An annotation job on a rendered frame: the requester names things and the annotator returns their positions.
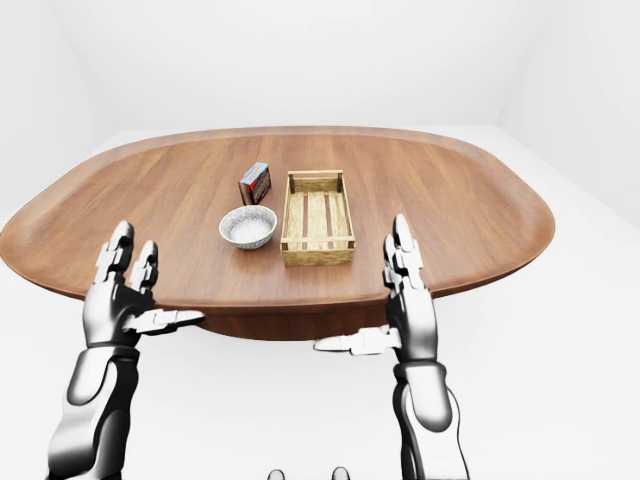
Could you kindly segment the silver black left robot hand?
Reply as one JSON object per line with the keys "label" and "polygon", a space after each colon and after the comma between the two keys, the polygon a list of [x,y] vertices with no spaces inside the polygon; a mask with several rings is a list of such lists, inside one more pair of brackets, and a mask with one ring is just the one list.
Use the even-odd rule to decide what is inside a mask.
{"label": "silver black left robot hand", "polygon": [[152,287],[158,279],[158,247],[147,241],[131,265],[133,248],[134,227],[123,220],[103,245],[86,294],[83,327],[89,347],[133,347],[142,334],[171,333],[205,319],[200,311],[157,308]]}

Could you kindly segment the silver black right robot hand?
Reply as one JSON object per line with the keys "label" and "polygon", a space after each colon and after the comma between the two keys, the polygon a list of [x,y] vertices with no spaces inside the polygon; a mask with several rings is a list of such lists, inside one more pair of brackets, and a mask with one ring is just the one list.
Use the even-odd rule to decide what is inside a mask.
{"label": "silver black right robot hand", "polygon": [[383,254],[383,283],[390,289],[385,305],[387,324],[320,339],[314,344],[315,350],[374,355],[393,348],[401,362],[437,358],[432,297],[420,276],[423,262],[419,246],[401,214],[395,217],[392,233],[384,240]]}

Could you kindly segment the wooden slat tray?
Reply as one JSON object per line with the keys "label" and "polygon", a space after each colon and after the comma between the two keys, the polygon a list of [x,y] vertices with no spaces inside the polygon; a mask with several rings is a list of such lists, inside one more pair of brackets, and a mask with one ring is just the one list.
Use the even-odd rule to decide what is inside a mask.
{"label": "wooden slat tray", "polygon": [[349,264],[355,246],[343,172],[290,171],[280,241],[284,264]]}

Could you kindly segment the white patterned bowl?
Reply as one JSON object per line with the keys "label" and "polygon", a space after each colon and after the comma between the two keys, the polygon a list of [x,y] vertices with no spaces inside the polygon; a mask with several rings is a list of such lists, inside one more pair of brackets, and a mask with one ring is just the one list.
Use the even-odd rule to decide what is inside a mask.
{"label": "white patterned bowl", "polygon": [[220,235],[235,247],[254,250],[272,237],[277,216],[261,205],[247,205],[227,213],[219,224]]}

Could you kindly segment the round dark wooden table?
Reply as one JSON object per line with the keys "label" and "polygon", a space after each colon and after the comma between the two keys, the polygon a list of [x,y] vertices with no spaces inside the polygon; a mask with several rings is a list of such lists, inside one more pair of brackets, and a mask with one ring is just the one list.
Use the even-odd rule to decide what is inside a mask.
{"label": "round dark wooden table", "polygon": [[261,340],[384,319],[384,237],[403,214],[436,297],[498,280],[554,235],[545,202],[490,153],[428,133],[356,127],[212,130],[108,150],[27,203],[0,257],[81,298],[121,221],[159,247],[158,305]]}

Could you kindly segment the printed food box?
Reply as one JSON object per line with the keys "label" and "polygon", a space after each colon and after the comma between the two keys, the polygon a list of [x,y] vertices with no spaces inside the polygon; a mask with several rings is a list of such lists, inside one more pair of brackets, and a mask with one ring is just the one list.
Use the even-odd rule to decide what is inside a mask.
{"label": "printed food box", "polygon": [[267,163],[256,162],[238,182],[244,205],[259,204],[271,187]]}

